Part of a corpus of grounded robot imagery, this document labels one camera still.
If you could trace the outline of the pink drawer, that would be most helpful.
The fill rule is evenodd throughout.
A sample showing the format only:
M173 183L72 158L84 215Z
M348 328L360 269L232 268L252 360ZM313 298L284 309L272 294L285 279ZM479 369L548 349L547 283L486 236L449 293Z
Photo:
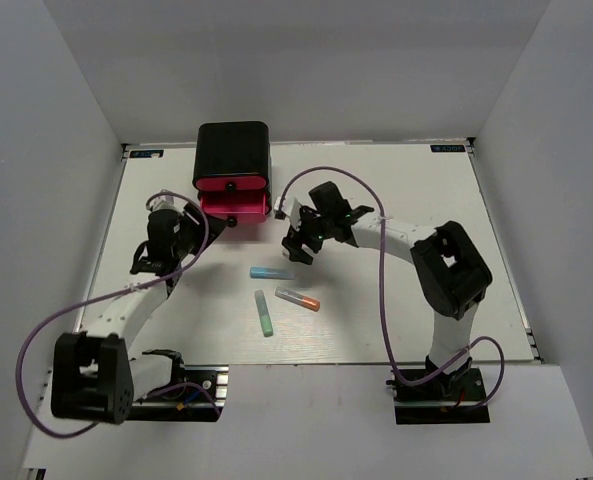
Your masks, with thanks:
M269 212L270 196L263 190L213 191L200 195L203 211L235 225L260 224Z
M193 182L200 192L233 192L264 190L268 180L263 176L207 176Z

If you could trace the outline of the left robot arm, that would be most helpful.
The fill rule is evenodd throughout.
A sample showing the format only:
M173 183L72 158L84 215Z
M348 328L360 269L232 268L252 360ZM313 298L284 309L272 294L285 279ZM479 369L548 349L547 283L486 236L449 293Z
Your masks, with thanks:
M121 424L134 402L181 396L187 387L180 353L129 349L179 283L182 263L196 259L227 223L196 206L178 210L168 202L148 216L147 238L136 248L127 291L113 299L78 333L61 335L54 348L51 412L57 418Z

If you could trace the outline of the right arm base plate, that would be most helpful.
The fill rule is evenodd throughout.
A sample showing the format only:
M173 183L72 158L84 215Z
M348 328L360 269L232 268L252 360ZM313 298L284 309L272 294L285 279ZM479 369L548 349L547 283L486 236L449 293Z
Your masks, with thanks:
M397 425L456 425L488 424L490 414L486 405L479 406L486 397L485 385L479 368L469 368L450 386L438 379L420 386L409 387L395 376L386 381L393 393Z

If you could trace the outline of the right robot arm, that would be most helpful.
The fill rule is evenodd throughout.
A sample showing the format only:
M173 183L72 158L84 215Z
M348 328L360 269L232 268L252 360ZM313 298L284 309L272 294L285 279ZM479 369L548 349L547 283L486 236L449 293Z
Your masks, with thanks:
M415 269L423 296L434 312L433 336L426 356L426 375L418 380L394 375L405 387L428 384L437 397L448 399L464 385L471 364L474 317L492 283L492 273L461 224L438 227L409 224L386 216L382 206L351 207L337 185L325 182L309 193L311 206L282 194L275 216L289 229L282 245L292 262L310 265L327 240L376 250Z

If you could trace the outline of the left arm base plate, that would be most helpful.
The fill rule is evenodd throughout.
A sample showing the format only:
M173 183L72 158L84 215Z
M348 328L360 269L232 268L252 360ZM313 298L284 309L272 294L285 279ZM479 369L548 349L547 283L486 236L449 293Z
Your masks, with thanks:
M180 382L167 393L135 401L128 421L214 423L222 413L228 390L228 366L185 366Z

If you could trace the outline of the blue highlighter pen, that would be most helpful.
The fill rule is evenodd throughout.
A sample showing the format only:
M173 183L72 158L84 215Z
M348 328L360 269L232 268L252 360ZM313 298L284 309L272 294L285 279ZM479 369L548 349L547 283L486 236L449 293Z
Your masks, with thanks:
M294 280L295 274L285 269L269 267L251 267L250 277L253 279Z

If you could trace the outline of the pink top drawer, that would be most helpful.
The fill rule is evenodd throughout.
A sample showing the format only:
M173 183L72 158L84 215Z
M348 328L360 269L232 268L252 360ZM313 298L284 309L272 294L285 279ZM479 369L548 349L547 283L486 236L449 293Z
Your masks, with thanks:
M193 182L200 192L233 192L264 190L268 180L263 176L207 176Z

